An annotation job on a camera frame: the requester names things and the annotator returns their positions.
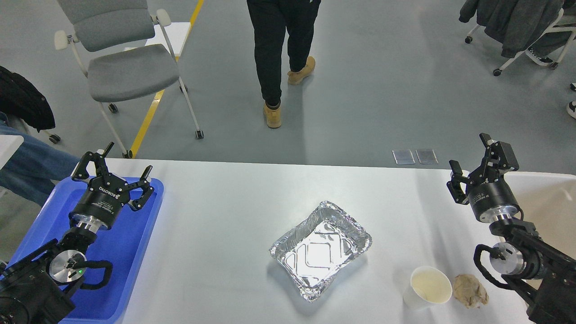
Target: blue tray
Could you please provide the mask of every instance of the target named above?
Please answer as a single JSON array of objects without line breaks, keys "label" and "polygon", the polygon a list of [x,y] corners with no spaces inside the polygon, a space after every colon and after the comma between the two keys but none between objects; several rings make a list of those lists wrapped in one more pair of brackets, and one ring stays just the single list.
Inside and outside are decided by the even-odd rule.
[{"label": "blue tray", "polygon": [[[126,180],[132,183],[139,179],[126,178]],[[98,231],[96,242],[88,247],[86,253],[88,260],[112,262],[114,268],[110,282],[98,290],[78,290],[72,297],[76,309],[61,323],[112,324],[126,309],[164,193],[164,185],[158,179],[152,179],[150,184],[154,187],[154,193],[144,208],[133,212],[125,206],[112,229]],[[58,183],[24,236],[11,263],[15,263],[51,239],[60,240],[70,228],[68,213],[74,209],[86,188],[86,183],[75,182],[70,178]],[[138,198],[141,194],[140,189],[130,192],[132,199]],[[91,284],[100,282],[103,273],[101,269],[88,269],[85,282]]]}]

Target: jeans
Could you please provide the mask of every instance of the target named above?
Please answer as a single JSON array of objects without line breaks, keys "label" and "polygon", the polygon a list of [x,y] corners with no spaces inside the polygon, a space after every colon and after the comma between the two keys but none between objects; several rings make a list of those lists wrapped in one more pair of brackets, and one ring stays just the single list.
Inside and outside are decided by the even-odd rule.
[{"label": "jeans", "polygon": [[314,22],[321,0],[247,0],[254,26],[254,59],[262,98],[280,102],[282,45],[288,31],[290,70],[298,72],[310,54]]},{"label": "jeans", "polygon": [[9,127],[0,112],[0,135],[20,135],[24,142],[0,169],[0,186],[43,206],[54,189],[51,180],[62,180],[72,173],[79,158],[59,151]]}]

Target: paper cup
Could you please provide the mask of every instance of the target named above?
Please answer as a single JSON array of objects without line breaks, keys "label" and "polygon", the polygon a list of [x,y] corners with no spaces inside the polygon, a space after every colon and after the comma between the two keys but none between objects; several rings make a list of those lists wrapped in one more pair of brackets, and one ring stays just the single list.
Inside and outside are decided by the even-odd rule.
[{"label": "paper cup", "polygon": [[404,303],[413,310],[446,303],[452,297],[452,284],[440,270],[421,266],[412,272]]}]

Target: jacket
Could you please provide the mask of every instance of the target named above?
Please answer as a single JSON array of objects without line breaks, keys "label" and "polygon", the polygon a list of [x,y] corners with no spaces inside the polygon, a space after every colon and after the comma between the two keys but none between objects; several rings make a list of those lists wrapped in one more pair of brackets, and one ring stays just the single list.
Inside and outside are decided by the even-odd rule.
[{"label": "jacket", "polygon": [[56,127],[46,98],[23,76],[0,66],[0,112],[22,118],[36,128]]},{"label": "jacket", "polygon": [[466,0],[461,22],[476,13],[486,35],[502,43],[502,56],[513,58],[526,50],[558,17],[563,0]]}]

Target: crumpled napkin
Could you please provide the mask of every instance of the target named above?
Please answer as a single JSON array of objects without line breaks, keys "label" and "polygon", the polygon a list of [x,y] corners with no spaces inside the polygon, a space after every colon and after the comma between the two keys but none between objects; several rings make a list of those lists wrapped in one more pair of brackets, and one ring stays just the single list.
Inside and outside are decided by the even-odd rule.
[{"label": "crumpled napkin", "polygon": [[466,308],[479,308],[488,303],[488,293],[473,274],[456,276],[452,286],[454,297]]}]

